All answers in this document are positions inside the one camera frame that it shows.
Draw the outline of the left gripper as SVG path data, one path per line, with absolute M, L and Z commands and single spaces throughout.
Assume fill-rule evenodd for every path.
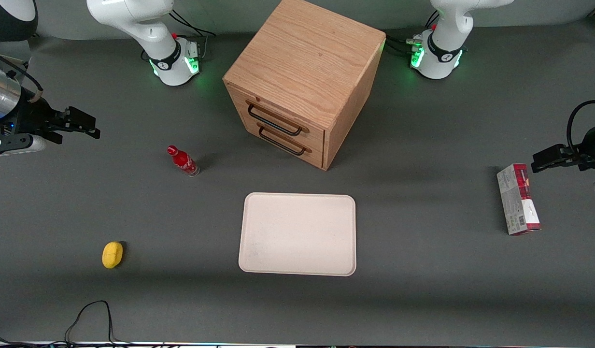
M 580 171 L 595 170 L 595 127 L 588 130 L 580 145 L 577 145 L 581 164 Z M 572 167 L 577 165 L 573 150 L 566 145 L 552 145 L 532 155 L 532 172 L 538 174 L 549 168 Z

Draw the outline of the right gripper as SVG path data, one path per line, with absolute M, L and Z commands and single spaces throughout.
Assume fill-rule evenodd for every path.
M 0 119 L 0 157 L 39 152 L 47 147 L 47 140 L 63 143 L 61 132 L 84 133 L 100 138 L 96 118 L 75 107 L 54 112 L 44 101 L 30 103 L 26 98 Z

